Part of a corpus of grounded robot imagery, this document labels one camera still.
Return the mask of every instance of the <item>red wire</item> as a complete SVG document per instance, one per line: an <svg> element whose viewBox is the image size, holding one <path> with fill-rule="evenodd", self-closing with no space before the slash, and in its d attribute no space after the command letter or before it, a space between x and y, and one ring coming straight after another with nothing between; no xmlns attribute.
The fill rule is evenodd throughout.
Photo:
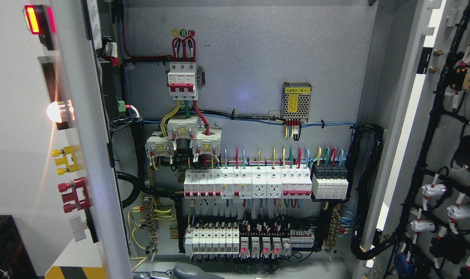
<svg viewBox="0 0 470 279"><path fill-rule="evenodd" d="M297 161L298 162L297 163L298 164L298 166L297 166L298 169L300 168L300 159L301 159L301 157L302 157L302 150L298 150L298 161Z"/></svg>
<svg viewBox="0 0 470 279"><path fill-rule="evenodd" d="M197 107L197 101L193 101L193 103L194 103L194 110L196 111L197 115L201 118L201 120L204 122L204 126L206 127L206 132L204 134L206 136L209 136L209 123L207 122L204 115L199 111L199 108Z"/></svg>
<svg viewBox="0 0 470 279"><path fill-rule="evenodd" d="M334 167L334 161L336 160L336 148L333 148L331 150L331 153L329 154L330 159L331 159L331 155L333 155L333 161L331 161L331 166Z"/></svg>
<svg viewBox="0 0 470 279"><path fill-rule="evenodd" d="M125 23L122 21L122 39L123 39L123 50L130 58L135 59L159 59L159 58L169 58L171 55L156 55L156 56L135 56L129 53L127 50L127 39L125 38Z"/></svg>
<svg viewBox="0 0 470 279"><path fill-rule="evenodd" d="M192 51L192 62L195 62L196 61L196 40L194 40L194 38L192 36L188 36L188 37L185 37L184 39L184 45L187 44L187 39L191 39L192 40L192 48L193 48L193 51Z"/></svg>

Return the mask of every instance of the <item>yellow label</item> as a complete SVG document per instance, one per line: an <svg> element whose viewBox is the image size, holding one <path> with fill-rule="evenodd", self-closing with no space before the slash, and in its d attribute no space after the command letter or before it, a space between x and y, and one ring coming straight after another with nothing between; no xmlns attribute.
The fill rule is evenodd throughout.
<svg viewBox="0 0 470 279"><path fill-rule="evenodd" d="M204 143L204 144L202 145L202 150L203 150L204 152L209 152L209 148L210 148L210 147L211 147L211 145L210 145L209 143Z"/></svg>
<svg viewBox="0 0 470 279"><path fill-rule="evenodd" d="M311 93L311 88L310 87L286 87L285 93L309 94Z"/></svg>
<svg viewBox="0 0 470 279"><path fill-rule="evenodd" d="M179 136L186 136L187 135L187 129L185 129L185 127L178 127L178 135Z"/></svg>
<svg viewBox="0 0 470 279"><path fill-rule="evenodd" d="M288 95L288 112L297 112L299 94Z"/></svg>

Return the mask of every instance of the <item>black wire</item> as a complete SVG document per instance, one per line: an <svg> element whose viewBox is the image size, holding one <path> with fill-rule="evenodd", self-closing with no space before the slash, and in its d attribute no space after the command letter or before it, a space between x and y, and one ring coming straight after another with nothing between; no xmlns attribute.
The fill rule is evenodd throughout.
<svg viewBox="0 0 470 279"><path fill-rule="evenodd" d="M465 94L467 94L466 91L464 91L462 93L462 97L460 98L460 101L459 101L458 106L457 106L456 110L454 111L454 113L458 114L458 112L460 111L460 108L462 107L462 103L464 102L464 99L465 99Z"/></svg>

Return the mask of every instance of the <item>open cabinet door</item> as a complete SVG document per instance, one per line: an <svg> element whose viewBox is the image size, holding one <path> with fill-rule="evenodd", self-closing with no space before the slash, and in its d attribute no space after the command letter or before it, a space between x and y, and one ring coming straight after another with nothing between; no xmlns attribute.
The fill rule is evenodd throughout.
<svg viewBox="0 0 470 279"><path fill-rule="evenodd" d="M470 58L467 67L460 64L465 53L470 53L469 16L468 1L446 2L429 62L431 71L422 85L385 224L385 232L390 233L398 229L401 220L405 242L414 241L417 247L396 246L394 261L402 258L399 252L403 252L403 257L420 255L424 259L417 261L424 261L431 269L430 277L470 278L470 216L456 216L448 210L470 208L470 163L462 163L470 162L470 141L465 144L470 137L470 78L465 75L465 71L470 71ZM456 79L459 72L463 72L460 81ZM431 196L430 189L439 187L447 187L446 192ZM413 230L418 230L420 222L437 227L416 233ZM444 244L448 239L452 246ZM389 255L384 253L380 258L382 266L387 265Z"/></svg>

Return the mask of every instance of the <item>gray metal backplate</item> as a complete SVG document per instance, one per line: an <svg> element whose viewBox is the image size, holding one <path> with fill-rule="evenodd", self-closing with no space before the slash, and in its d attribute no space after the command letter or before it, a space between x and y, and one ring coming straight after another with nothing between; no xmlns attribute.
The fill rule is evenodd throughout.
<svg viewBox="0 0 470 279"><path fill-rule="evenodd" d="M172 29L195 30L196 61L206 71L206 86L199 90L201 109L235 108L242 114L267 115L268 111L280 110L283 82L302 81L313 86L310 122L357 119L376 13L376 7L369 7L367 1L129 1L125 6L127 48L133 55L172 54ZM139 63L127 70L129 102L146 119L161 119L175 106L166 87L166 69L162 64ZM318 147L327 146L344 149L346 154L350 143L347 126L309 127L295 142L283 140L280 126L207 119L211 127L219 122L223 129L221 150L226 148L230 159L235 159L236 148L239 159L242 149L250 159L255 159L259 149L263 159L270 159L273 148L277 149L277 159L282 148L287 148L287 157L290 148L295 156L298 148L309 148L315 157ZM151 133L156 128L148 125L146 131ZM133 151L127 152L127 157L124 150L115 150L122 154L117 154L122 169L133 169ZM154 175L159 188L182 188L166 168ZM303 208L316 213L319 206L307 201ZM223 214L223 207L203 207L200 211ZM230 212L240 210L243 212L238 205ZM304 212L288 211L297 215ZM137 238L145 242L142 234ZM175 242L167 242L171 247L159 247L159 253L175 253Z"/></svg>

